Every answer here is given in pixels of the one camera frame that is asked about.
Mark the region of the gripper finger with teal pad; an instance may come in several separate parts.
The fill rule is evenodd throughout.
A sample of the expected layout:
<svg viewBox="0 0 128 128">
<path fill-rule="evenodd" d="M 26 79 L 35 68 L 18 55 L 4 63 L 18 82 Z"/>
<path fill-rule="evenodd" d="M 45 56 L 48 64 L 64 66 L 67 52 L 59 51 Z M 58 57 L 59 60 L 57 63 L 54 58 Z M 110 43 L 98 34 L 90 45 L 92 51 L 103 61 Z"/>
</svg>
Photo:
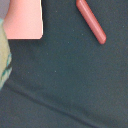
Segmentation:
<svg viewBox="0 0 128 128">
<path fill-rule="evenodd" d="M 0 90 L 11 74 L 11 61 L 12 54 L 4 31 L 3 20 L 0 19 Z"/>
</svg>

